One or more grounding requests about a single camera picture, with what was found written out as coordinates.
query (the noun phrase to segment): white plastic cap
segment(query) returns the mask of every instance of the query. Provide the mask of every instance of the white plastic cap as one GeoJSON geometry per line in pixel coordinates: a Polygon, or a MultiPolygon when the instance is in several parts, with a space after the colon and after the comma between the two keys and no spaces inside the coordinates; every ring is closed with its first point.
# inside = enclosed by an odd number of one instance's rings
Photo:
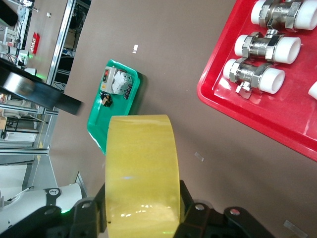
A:
{"type": "Polygon", "coordinates": [[[312,85],[308,94],[317,100],[317,82],[312,85]]]}
{"type": "Polygon", "coordinates": [[[268,68],[262,75],[259,83],[261,91],[275,94],[282,86],[285,72],[276,68],[268,68]]]}
{"type": "Polygon", "coordinates": [[[260,12],[262,10],[262,6],[264,4],[265,0],[259,0],[257,3],[254,5],[252,12],[251,12],[251,22],[255,25],[259,25],[259,17],[260,17],[260,12]]]}
{"type": "Polygon", "coordinates": [[[276,46],[274,61],[280,63],[292,63],[298,56],[301,48],[299,37],[283,37],[276,46]]]}
{"type": "Polygon", "coordinates": [[[313,30],[317,26],[317,0],[306,0],[299,8],[295,28],[313,30]]]}
{"type": "Polygon", "coordinates": [[[235,59],[230,59],[228,60],[228,62],[224,65],[223,68],[223,77],[225,77],[226,79],[229,79],[230,76],[230,70],[233,66],[233,64],[236,62],[235,59]]]}
{"type": "Polygon", "coordinates": [[[236,44],[234,45],[234,52],[236,56],[242,56],[242,47],[247,36],[248,35],[241,35],[238,37],[236,44]]]}

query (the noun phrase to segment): red tray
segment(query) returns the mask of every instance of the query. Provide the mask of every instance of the red tray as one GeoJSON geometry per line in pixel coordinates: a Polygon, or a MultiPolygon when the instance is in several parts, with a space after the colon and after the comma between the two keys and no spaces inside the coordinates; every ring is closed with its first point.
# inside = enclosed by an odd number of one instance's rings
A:
{"type": "MultiPolygon", "coordinates": [[[[285,71],[281,89],[274,95],[253,92],[250,99],[235,93],[236,84],[222,76],[234,53],[236,39],[265,28],[250,20],[255,0],[237,0],[197,86],[199,99],[208,106],[240,121],[272,139],[317,161],[317,100],[308,90],[317,81],[317,28],[297,33],[280,32],[300,37],[301,50],[292,64],[279,64],[285,71]]],[[[257,60],[255,65],[264,61],[257,60]]]]}

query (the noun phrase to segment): metal pipe fitting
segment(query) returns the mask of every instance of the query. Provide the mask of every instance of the metal pipe fitting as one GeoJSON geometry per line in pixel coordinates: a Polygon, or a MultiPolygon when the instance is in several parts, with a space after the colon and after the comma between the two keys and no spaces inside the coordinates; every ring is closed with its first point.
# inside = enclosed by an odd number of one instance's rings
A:
{"type": "Polygon", "coordinates": [[[282,86],[285,72],[263,63],[256,67],[245,63],[246,58],[230,59],[223,68],[223,76],[238,84],[236,93],[248,99],[252,89],[275,94],[282,86]]]}
{"type": "Polygon", "coordinates": [[[259,0],[252,9],[253,24],[286,30],[313,30],[317,26],[317,0],[259,0]]]}
{"type": "Polygon", "coordinates": [[[293,63],[301,48],[299,37],[284,37],[277,30],[268,30],[241,35],[236,41],[234,52],[237,56],[253,60],[264,58],[268,62],[293,63]]]}

